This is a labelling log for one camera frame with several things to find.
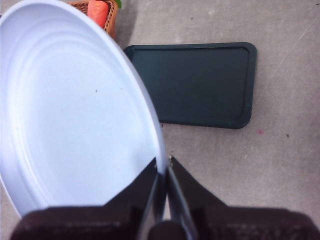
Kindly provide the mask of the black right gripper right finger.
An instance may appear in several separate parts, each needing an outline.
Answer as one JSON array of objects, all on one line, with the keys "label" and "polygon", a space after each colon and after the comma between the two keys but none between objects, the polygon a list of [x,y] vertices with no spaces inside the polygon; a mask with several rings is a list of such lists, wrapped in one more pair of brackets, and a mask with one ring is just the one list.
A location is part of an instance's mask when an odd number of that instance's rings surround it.
[{"label": "black right gripper right finger", "polygon": [[318,240],[311,218],[284,208],[229,206],[171,157],[167,169],[171,217],[190,240]]}]

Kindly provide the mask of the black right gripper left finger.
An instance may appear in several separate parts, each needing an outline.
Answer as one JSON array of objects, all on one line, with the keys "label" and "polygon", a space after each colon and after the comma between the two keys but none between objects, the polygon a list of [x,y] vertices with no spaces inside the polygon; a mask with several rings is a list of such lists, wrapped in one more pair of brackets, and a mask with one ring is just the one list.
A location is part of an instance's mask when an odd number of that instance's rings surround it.
[{"label": "black right gripper left finger", "polygon": [[12,240],[146,240],[148,210],[159,181],[156,160],[100,206],[49,207],[28,213]]}]

